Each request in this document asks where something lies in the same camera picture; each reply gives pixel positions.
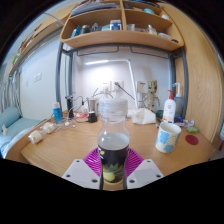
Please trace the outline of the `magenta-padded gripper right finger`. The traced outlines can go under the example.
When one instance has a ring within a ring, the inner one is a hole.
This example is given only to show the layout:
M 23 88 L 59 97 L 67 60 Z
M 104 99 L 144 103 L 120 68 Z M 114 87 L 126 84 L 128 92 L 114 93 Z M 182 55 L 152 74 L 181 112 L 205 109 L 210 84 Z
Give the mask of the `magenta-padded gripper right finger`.
M 135 150 L 128 149 L 124 166 L 124 189 L 140 188 L 163 177 L 152 159 L 143 159 Z

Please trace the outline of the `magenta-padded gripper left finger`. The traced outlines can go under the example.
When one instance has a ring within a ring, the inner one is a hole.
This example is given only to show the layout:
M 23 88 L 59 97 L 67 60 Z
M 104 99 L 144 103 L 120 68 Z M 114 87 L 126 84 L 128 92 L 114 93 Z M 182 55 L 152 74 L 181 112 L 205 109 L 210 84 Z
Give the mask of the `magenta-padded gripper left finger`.
M 93 149 L 83 159 L 75 159 L 62 178 L 84 188 L 101 190 L 103 177 L 98 149 Z

